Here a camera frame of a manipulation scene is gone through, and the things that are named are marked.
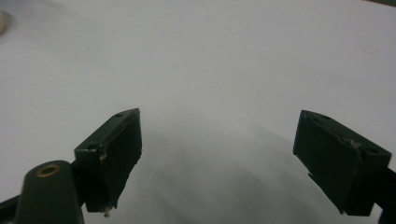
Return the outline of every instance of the white object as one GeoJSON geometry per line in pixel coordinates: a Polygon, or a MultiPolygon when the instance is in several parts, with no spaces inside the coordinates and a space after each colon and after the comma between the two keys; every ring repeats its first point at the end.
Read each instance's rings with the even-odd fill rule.
{"type": "Polygon", "coordinates": [[[2,11],[0,11],[0,34],[6,29],[6,18],[2,11]]]}

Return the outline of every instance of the round white object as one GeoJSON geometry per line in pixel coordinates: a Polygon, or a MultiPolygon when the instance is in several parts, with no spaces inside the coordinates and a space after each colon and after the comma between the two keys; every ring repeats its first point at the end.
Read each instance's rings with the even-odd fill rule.
{"type": "Polygon", "coordinates": [[[6,17],[3,12],[0,11],[0,34],[6,29],[6,17]]]}

